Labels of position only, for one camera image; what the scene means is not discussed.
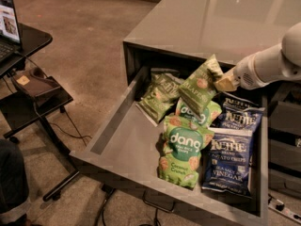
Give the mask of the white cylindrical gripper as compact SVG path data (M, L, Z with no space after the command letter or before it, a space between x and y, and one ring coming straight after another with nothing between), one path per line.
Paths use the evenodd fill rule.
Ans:
M235 91L240 87L243 89L258 89L268 85L266 81L266 63L258 54L243 58L234 69L230 69L222 77L214 82L219 91Z

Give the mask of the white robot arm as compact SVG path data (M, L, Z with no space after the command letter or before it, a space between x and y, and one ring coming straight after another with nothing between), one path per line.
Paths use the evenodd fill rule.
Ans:
M276 81L301 79L301 23L292 26L281 43L239 61L214 83L219 91L258 89Z

